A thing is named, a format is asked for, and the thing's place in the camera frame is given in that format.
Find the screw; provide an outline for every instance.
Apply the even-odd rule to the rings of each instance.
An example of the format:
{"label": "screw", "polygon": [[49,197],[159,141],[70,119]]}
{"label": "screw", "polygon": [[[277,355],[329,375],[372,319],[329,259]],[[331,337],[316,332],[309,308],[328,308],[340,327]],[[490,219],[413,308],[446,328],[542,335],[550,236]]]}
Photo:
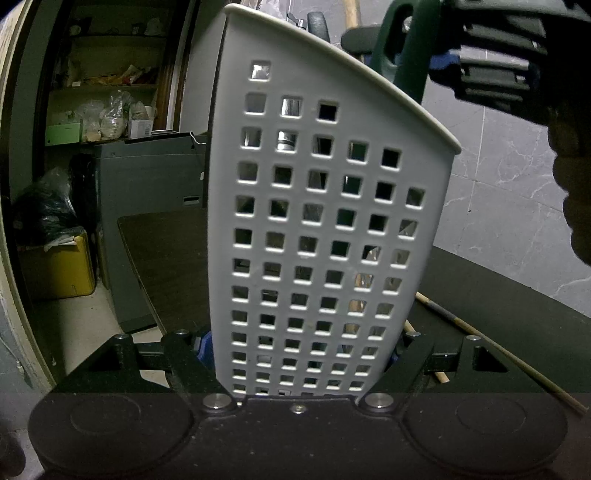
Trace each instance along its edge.
{"label": "screw", "polygon": [[231,403],[232,399],[225,393],[210,393],[203,399],[203,405],[212,410],[221,410]]}
{"label": "screw", "polygon": [[290,410],[295,413],[296,415],[300,415],[301,413],[304,413],[305,411],[307,411],[308,409],[306,408],[305,405],[292,405],[290,407]]}
{"label": "screw", "polygon": [[394,403],[394,399],[387,393],[370,393],[366,395],[365,403],[373,408],[388,408]]}

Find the basket rim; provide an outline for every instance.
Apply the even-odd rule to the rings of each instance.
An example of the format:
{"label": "basket rim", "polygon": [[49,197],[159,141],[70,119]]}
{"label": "basket rim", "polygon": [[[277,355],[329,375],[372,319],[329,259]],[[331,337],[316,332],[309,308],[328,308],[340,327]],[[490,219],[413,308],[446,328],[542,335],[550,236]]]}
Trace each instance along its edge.
{"label": "basket rim", "polygon": [[376,87],[381,88],[386,93],[396,97],[402,104],[414,111],[423,122],[432,130],[434,130],[448,145],[454,150],[454,154],[458,155],[462,152],[462,146],[457,138],[443,126],[433,115],[427,112],[419,103],[415,102],[400,88],[396,87],[384,77],[377,74],[375,71],[370,69],[368,66],[354,59],[342,50],[339,50],[334,45],[327,41],[321,40],[308,32],[303,32],[300,28],[295,25],[291,25],[287,21],[279,20],[278,18],[271,17],[270,15],[264,14],[250,7],[245,7],[239,4],[229,4],[223,9],[227,17],[230,14],[237,14],[243,17],[256,18],[258,21],[262,21],[268,24],[270,27],[281,30],[286,35],[297,37],[298,41],[307,42],[315,48],[319,48],[324,51],[325,54],[330,55],[336,61],[339,61],[349,68],[356,70],[358,73],[364,75],[370,82]]}

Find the square hole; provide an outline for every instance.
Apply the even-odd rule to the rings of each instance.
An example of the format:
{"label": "square hole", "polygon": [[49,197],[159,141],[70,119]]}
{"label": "square hole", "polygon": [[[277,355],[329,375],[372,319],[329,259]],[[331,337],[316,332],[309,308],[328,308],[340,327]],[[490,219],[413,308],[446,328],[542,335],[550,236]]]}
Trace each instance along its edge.
{"label": "square hole", "polygon": [[383,234],[386,231],[386,225],[388,224],[388,217],[384,215],[372,215],[369,217],[368,230],[371,233]]}
{"label": "square hole", "polygon": [[255,199],[246,195],[237,195],[236,213],[242,216],[252,216],[255,213]]}
{"label": "square hole", "polygon": [[265,244],[269,250],[283,250],[283,243],[285,242],[285,235],[278,232],[267,232]]}
{"label": "square hole", "polygon": [[376,354],[378,353],[378,347],[376,346],[367,346],[361,352],[361,358],[371,360],[374,359]]}
{"label": "square hole", "polygon": [[246,333],[232,332],[232,344],[246,346]]}
{"label": "square hole", "polygon": [[301,116],[301,97],[285,96],[281,101],[281,116]]}
{"label": "square hole", "polygon": [[297,365],[297,359],[295,358],[284,358],[281,365],[283,370],[295,370]]}
{"label": "square hole", "polygon": [[423,206],[423,198],[425,196],[425,190],[411,187],[407,193],[407,207],[420,208]]}
{"label": "square hole", "polygon": [[293,385],[294,377],[293,375],[282,375],[279,377],[279,383],[281,385]]}
{"label": "square hole", "polygon": [[298,246],[298,253],[302,255],[314,255],[316,247],[318,246],[318,239],[312,236],[301,236]]}
{"label": "square hole", "polygon": [[386,327],[371,327],[369,329],[369,340],[381,340],[384,338],[384,333],[386,333]]}
{"label": "square hole", "polygon": [[277,134],[277,151],[280,152],[295,152],[297,142],[296,132],[280,131]]}
{"label": "square hole", "polygon": [[345,323],[343,325],[343,337],[357,338],[359,332],[359,325],[357,323]]}
{"label": "square hole", "polygon": [[349,315],[363,315],[367,302],[365,300],[351,300],[347,313]]}
{"label": "square hole", "polygon": [[392,254],[391,265],[393,267],[404,268],[408,264],[408,257],[410,252],[408,250],[401,250],[397,248]]}
{"label": "square hole", "polygon": [[233,272],[236,275],[240,275],[243,277],[248,276],[248,273],[251,270],[251,261],[250,260],[246,260],[245,258],[235,258],[233,260],[233,263],[234,263]]}
{"label": "square hole", "polygon": [[273,337],[261,335],[259,337],[258,347],[266,350],[273,350]]}
{"label": "square hole", "polygon": [[232,352],[232,362],[235,364],[246,364],[246,353]]}
{"label": "square hole", "polygon": [[272,358],[269,355],[257,355],[256,356],[256,365],[258,367],[270,367]]}
{"label": "square hole", "polygon": [[353,345],[339,345],[336,348],[336,356],[350,357],[353,353]]}
{"label": "square hole", "polygon": [[390,318],[392,315],[392,311],[394,309],[394,305],[391,303],[379,303],[378,308],[375,311],[375,316],[377,318]]}
{"label": "square hole", "polygon": [[357,365],[355,369],[355,375],[357,377],[367,377],[369,375],[370,365]]}
{"label": "square hole", "polygon": [[374,282],[374,276],[371,273],[358,273],[355,275],[355,290],[370,290]]}
{"label": "square hole", "polygon": [[402,220],[400,222],[400,227],[398,227],[398,236],[400,238],[414,238],[414,235],[417,232],[417,225],[418,222],[416,220]]}
{"label": "square hole", "polygon": [[318,104],[318,120],[336,122],[337,105],[334,103],[320,102]]}
{"label": "square hole", "polygon": [[304,331],[304,320],[290,317],[287,320],[287,331],[301,333]]}
{"label": "square hole", "polygon": [[252,161],[241,161],[238,164],[238,181],[255,183],[258,165]]}
{"label": "square hole", "polygon": [[262,130],[258,127],[243,127],[242,128],[242,143],[243,148],[261,148]]}
{"label": "square hole", "polygon": [[346,208],[340,208],[336,214],[336,227],[341,230],[353,229],[355,223],[355,211]]}
{"label": "square hole", "polygon": [[271,374],[269,372],[257,372],[256,373],[256,381],[260,383],[269,383],[271,379]]}
{"label": "square hole", "polygon": [[400,162],[400,152],[384,148],[382,154],[382,166],[385,168],[391,168],[393,170],[398,169],[398,163]]}
{"label": "square hole", "polygon": [[308,305],[308,295],[305,293],[292,293],[291,294],[291,308],[305,310]]}
{"label": "square hole", "polygon": [[311,374],[319,374],[322,371],[322,362],[317,362],[315,360],[308,362],[308,368],[306,371]]}
{"label": "square hole", "polygon": [[281,264],[273,262],[263,263],[263,277],[267,277],[266,280],[279,280],[281,276]]}
{"label": "square hole", "polygon": [[275,316],[267,315],[265,313],[261,314],[261,323],[259,324],[259,326],[261,328],[275,330]]}
{"label": "square hole", "polygon": [[319,320],[316,322],[316,335],[330,335],[330,329],[332,328],[332,322],[325,320]]}
{"label": "square hole", "polygon": [[271,200],[269,202],[269,218],[272,220],[287,220],[287,210],[290,203],[287,200]]}
{"label": "square hole", "polygon": [[344,375],[347,370],[347,364],[333,364],[330,370],[331,375]]}
{"label": "square hole", "polygon": [[314,135],[312,138],[312,153],[314,155],[323,155],[330,157],[332,155],[332,146],[334,139],[322,135]]}
{"label": "square hole", "polygon": [[383,202],[392,202],[392,194],[394,193],[394,185],[391,183],[386,183],[384,181],[379,181],[378,185],[375,188],[375,199],[378,201]]}
{"label": "square hole", "polygon": [[335,288],[340,286],[342,281],[343,272],[340,272],[338,270],[328,270],[326,272],[326,279],[324,280],[324,285],[326,287]]}
{"label": "square hole", "polygon": [[349,391],[351,392],[358,392],[363,388],[363,382],[351,382],[351,385],[349,386]]}
{"label": "square hole", "polygon": [[232,299],[234,301],[248,301],[248,287],[234,285],[232,287]]}
{"label": "square hole", "polygon": [[347,158],[349,160],[365,163],[365,157],[368,152],[367,143],[352,141],[349,142],[349,149],[347,150]]}
{"label": "square hole", "polygon": [[302,212],[302,221],[307,224],[320,225],[324,207],[316,203],[305,203]]}
{"label": "square hole", "polygon": [[327,348],[327,344],[326,343],[313,342],[312,343],[312,349],[311,349],[310,353],[312,355],[325,355],[326,354],[326,348]]}
{"label": "square hole", "polygon": [[277,290],[261,290],[261,303],[277,304],[279,292]]}
{"label": "square hole", "polygon": [[247,93],[244,102],[246,113],[265,113],[267,96],[264,93]]}
{"label": "square hole", "polygon": [[384,282],[384,293],[387,293],[387,294],[388,293],[389,294],[398,293],[401,283],[402,283],[402,280],[400,278],[395,278],[395,277],[386,278],[386,281]]}
{"label": "square hole", "polygon": [[246,380],[246,370],[234,368],[232,370],[232,378],[236,378],[237,380]]}
{"label": "square hole", "polygon": [[335,380],[331,378],[326,384],[326,388],[329,390],[338,390],[340,388],[341,380]]}
{"label": "square hole", "polygon": [[339,240],[335,240],[332,243],[332,247],[330,249],[331,257],[336,257],[338,260],[343,260],[347,258],[347,254],[349,253],[349,243],[348,242],[341,242]]}
{"label": "square hole", "polygon": [[246,228],[234,229],[234,244],[237,247],[250,247],[252,243],[252,230]]}
{"label": "square hole", "polygon": [[377,264],[381,252],[382,247],[378,247],[377,245],[365,245],[363,247],[363,253],[361,254],[361,261],[368,264]]}
{"label": "square hole", "polygon": [[275,167],[273,169],[273,185],[276,187],[287,187],[291,185],[291,167]]}
{"label": "square hole", "polygon": [[318,379],[313,377],[306,377],[304,379],[304,386],[306,388],[316,388],[318,386]]}
{"label": "square hole", "polygon": [[329,175],[325,171],[310,170],[308,172],[308,189],[326,191]]}
{"label": "square hole", "polygon": [[268,80],[271,77],[271,62],[255,60],[251,67],[251,80]]}
{"label": "square hole", "polygon": [[343,177],[343,195],[350,195],[358,197],[361,195],[361,182],[362,179],[359,177],[352,177],[351,175],[345,175]]}
{"label": "square hole", "polygon": [[311,267],[296,267],[294,272],[295,283],[310,284],[312,283],[312,268]]}
{"label": "square hole", "polygon": [[247,312],[243,312],[241,310],[232,310],[232,324],[233,325],[246,326],[246,325],[248,325],[247,319],[248,319]]}
{"label": "square hole", "polygon": [[322,297],[320,299],[320,311],[325,313],[334,313],[336,311],[337,299],[333,297]]}
{"label": "square hole", "polygon": [[286,352],[291,352],[291,353],[298,353],[300,351],[300,341],[299,340],[293,340],[293,339],[286,339],[285,340],[285,351]]}

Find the cardboard box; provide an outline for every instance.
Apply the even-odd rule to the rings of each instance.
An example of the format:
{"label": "cardboard box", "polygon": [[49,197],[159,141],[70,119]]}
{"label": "cardboard box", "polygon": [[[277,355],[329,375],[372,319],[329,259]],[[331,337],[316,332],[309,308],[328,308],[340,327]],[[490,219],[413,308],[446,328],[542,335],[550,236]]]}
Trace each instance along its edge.
{"label": "cardboard box", "polygon": [[57,300],[90,295],[95,275],[90,262],[86,232],[74,237],[72,245],[20,250],[22,274],[33,300]]}
{"label": "cardboard box", "polygon": [[78,143],[82,133],[82,123],[51,125],[45,130],[45,146]]}
{"label": "cardboard box", "polygon": [[152,135],[152,120],[132,120],[129,127],[130,138],[144,138]]}

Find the wooden handle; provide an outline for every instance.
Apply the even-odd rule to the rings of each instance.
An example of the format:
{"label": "wooden handle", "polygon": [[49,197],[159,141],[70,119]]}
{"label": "wooden handle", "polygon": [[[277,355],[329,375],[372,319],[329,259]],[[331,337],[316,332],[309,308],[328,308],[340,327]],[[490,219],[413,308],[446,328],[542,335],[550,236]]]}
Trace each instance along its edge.
{"label": "wooden handle", "polygon": [[361,25],[361,9],[359,0],[343,0],[345,4],[345,27],[346,29],[359,27]]}
{"label": "wooden handle", "polygon": [[469,323],[464,322],[464,320],[462,320],[459,317],[456,317],[452,312],[449,312],[448,310],[444,309],[441,305],[438,305],[437,303],[435,303],[434,301],[430,300],[429,298],[427,298],[425,295],[423,295],[420,292],[416,292],[415,293],[415,298],[419,302],[421,302],[423,305],[425,305],[426,307],[428,307],[430,310],[438,313],[441,317],[443,317],[448,322],[451,322],[454,325],[456,325],[457,327],[460,327],[461,330],[464,330],[464,332],[468,333],[469,335],[478,335],[483,340],[486,340],[488,343],[490,343],[497,350],[501,351],[507,357],[509,357],[509,359],[515,365],[517,365],[519,368],[521,368],[531,378],[533,378],[534,380],[536,380],[541,385],[545,386],[546,389],[549,392],[551,392],[552,394],[554,394],[559,400],[562,400],[563,402],[565,402],[566,404],[568,404],[571,408],[575,409],[581,415],[585,415],[589,411],[589,408],[588,407],[586,407],[581,402],[579,402],[576,398],[574,398],[572,395],[570,395],[563,388],[559,387],[554,382],[552,382],[551,379],[549,379],[545,375],[543,375],[540,372],[538,372],[531,365],[525,363],[518,356],[512,354],[505,347],[499,345],[494,340],[488,338],[486,335],[484,335],[479,330],[476,330]]}
{"label": "wooden handle", "polygon": [[[405,332],[416,332],[413,328],[411,323],[408,320],[404,321],[404,331]],[[449,377],[445,374],[445,372],[435,372],[435,378],[437,378],[439,383],[447,383],[449,382]]]}

